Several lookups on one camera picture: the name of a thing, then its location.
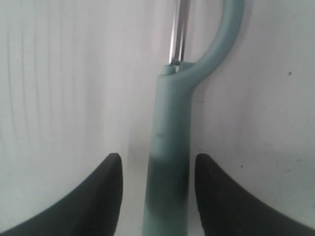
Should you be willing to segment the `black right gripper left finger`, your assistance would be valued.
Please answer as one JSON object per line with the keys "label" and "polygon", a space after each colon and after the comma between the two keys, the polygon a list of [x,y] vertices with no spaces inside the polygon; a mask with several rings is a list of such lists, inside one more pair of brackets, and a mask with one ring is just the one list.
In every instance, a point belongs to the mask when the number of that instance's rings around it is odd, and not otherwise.
{"label": "black right gripper left finger", "polygon": [[109,154],[74,190],[3,236],[113,236],[123,199],[123,165]]}

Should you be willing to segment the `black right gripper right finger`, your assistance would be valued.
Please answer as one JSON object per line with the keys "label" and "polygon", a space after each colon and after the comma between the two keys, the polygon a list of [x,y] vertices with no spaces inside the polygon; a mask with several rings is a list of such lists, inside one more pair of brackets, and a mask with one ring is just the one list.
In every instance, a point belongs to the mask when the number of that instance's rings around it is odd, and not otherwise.
{"label": "black right gripper right finger", "polygon": [[207,236],[313,236],[314,229],[276,211],[249,193],[209,155],[195,159],[194,184]]}

